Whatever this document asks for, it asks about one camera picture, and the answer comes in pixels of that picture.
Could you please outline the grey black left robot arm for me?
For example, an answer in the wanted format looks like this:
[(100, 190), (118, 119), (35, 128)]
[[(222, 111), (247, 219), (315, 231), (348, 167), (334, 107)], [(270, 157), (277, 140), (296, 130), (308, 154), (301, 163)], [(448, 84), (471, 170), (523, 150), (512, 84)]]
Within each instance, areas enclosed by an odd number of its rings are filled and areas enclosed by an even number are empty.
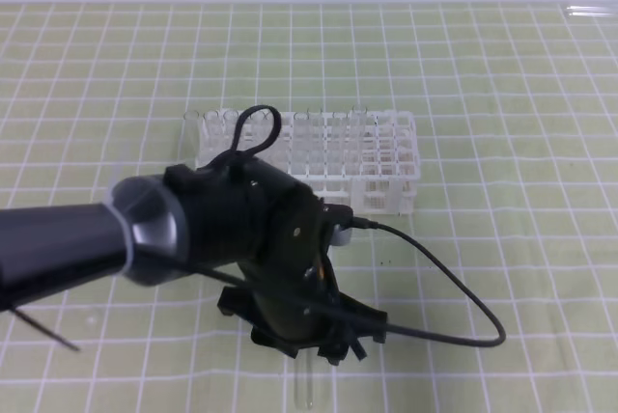
[(108, 202), (3, 211), (1, 307), (114, 273), (154, 287), (234, 263), (245, 282), (221, 291), (223, 315), (248, 322), (255, 344), (338, 365), (386, 338), (386, 313), (343, 294), (327, 255), (351, 219), (257, 158), (172, 166), (120, 181)]

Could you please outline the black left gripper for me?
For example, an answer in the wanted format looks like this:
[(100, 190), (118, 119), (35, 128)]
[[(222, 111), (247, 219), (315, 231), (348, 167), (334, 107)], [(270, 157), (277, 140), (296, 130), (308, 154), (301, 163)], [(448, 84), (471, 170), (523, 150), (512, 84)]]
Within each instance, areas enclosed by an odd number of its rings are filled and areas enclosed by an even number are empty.
[(255, 250), (239, 260), (247, 282), (270, 294), (227, 287), (217, 306), (252, 326), (254, 344), (295, 358), (315, 348), (330, 365), (339, 365), (350, 349), (358, 361), (367, 357), (362, 339), (384, 343), (387, 314), (342, 293), (324, 238), (325, 202), (305, 183), (263, 161), (236, 166), (227, 180), (245, 188), (257, 222)]

